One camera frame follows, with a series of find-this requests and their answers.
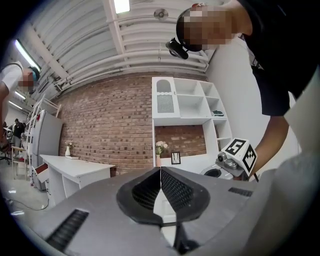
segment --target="small white box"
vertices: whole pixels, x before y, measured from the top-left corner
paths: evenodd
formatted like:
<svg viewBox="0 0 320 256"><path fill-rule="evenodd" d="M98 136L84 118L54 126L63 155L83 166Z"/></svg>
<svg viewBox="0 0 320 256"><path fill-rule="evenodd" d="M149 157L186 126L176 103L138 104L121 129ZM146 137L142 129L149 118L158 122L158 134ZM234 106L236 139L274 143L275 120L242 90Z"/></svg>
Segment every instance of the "small white box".
<svg viewBox="0 0 320 256"><path fill-rule="evenodd" d="M36 177L39 179L39 181L42 183L45 180L49 179L49 171L48 171L48 165L46 163L34 168L33 170L36 173Z"/></svg>

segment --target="black shirt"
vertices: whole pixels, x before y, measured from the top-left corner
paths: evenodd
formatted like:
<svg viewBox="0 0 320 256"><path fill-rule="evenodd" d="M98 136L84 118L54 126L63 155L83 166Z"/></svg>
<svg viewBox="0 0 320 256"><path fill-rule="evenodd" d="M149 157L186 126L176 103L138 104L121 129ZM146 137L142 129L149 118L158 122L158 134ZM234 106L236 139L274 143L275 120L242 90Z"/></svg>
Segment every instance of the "black shirt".
<svg viewBox="0 0 320 256"><path fill-rule="evenodd" d="M252 22L252 35L244 39L255 57L251 67L262 113L283 116L290 107L288 92L298 98L319 63L319 1L238 1Z"/></svg>
<svg viewBox="0 0 320 256"><path fill-rule="evenodd" d="M21 134L25 132L25 126L23 123L18 122L14 127L13 136L16 136L18 138L21 137Z"/></svg>

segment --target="red brick wall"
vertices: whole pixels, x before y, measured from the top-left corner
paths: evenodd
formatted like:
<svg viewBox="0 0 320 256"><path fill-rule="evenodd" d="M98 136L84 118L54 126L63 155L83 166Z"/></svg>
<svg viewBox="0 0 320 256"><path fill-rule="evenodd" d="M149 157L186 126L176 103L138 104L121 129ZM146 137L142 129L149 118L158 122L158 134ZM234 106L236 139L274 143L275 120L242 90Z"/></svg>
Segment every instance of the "red brick wall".
<svg viewBox="0 0 320 256"><path fill-rule="evenodd" d="M96 81L59 97L63 120L59 154L116 165L116 174L153 166L152 77L204 80L175 73L128 74Z"/></svg>
<svg viewBox="0 0 320 256"><path fill-rule="evenodd" d="M206 143L202 125L156 126L155 142L168 144L161 158L170 158L171 152L180 152L181 157L206 154Z"/></svg>

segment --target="cubby shelf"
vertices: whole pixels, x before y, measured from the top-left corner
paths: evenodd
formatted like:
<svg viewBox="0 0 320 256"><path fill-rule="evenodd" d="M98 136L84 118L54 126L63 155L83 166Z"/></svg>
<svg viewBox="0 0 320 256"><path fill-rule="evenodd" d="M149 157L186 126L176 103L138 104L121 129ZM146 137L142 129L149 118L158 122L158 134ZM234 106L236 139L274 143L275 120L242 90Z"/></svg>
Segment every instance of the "cubby shelf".
<svg viewBox="0 0 320 256"><path fill-rule="evenodd" d="M223 116L214 116L213 111L221 111ZM206 81L153 77L152 124L153 141L156 139L154 126L202 125L206 154L184 157L184 164L176 167L187 171L199 171L213 164L220 148L232 139L229 120L219 93L213 83Z"/></svg>

